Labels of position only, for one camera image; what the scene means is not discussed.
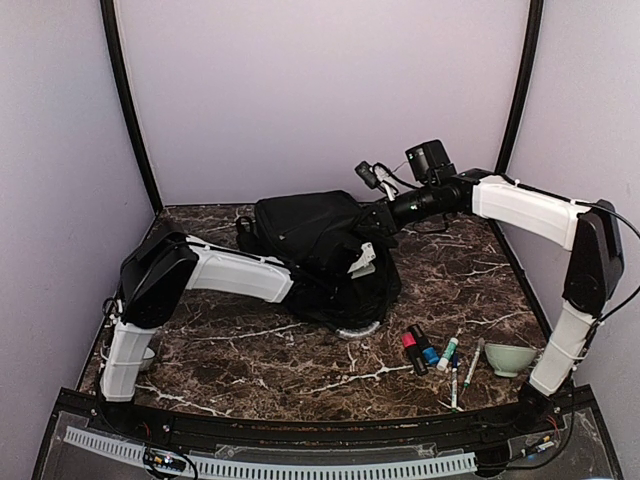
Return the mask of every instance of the brown marble tabletop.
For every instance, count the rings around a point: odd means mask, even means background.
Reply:
[[[171,218],[203,240],[235,247],[234,220],[250,206],[169,207]],[[416,376],[401,335],[418,323],[441,353],[459,339],[459,384],[476,342],[541,348],[544,336],[488,224],[460,216],[446,233],[396,236],[403,283],[386,324],[345,341],[303,323],[281,305],[213,291],[188,291],[152,340],[157,360],[137,381],[136,402],[202,415],[263,420],[382,420],[448,411],[451,373]],[[93,391],[98,349],[82,381]],[[500,378],[482,356],[459,404],[465,411],[515,402],[526,372]]]

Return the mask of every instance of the white bowl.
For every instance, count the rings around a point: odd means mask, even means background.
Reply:
[[[486,343],[484,351],[495,374],[508,378],[516,377],[519,372],[531,365],[538,354],[538,351],[533,348],[497,343]]]

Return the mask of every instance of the wall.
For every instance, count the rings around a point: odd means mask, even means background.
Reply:
[[[3,1],[0,452],[30,478],[61,386],[75,387],[118,266],[152,212],[97,0]]]
[[[547,2],[512,168],[523,182],[611,200],[640,225],[640,3]],[[626,272],[615,305],[640,282],[638,240],[623,237]],[[550,318],[560,312],[568,254],[509,229],[508,238]],[[591,383],[626,478],[640,471],[640,303],[602,327],[577,379]]]
[[[353,168],[432,138],[460,169],[493,168],[528,3],[118,1],[164,202],[376,198]]]

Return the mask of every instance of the glue stick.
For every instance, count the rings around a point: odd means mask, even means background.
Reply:
[[[451,337],[449,340],[449,345],[445,348],[442,356],[440,357],[440,361],[438,362],[438,366],[436,367],[441,372],[444,372],[449,364],[449,360],[453,356],[453,352],[456,351],[456,347],[458,346],[458,339],[456,337]]]

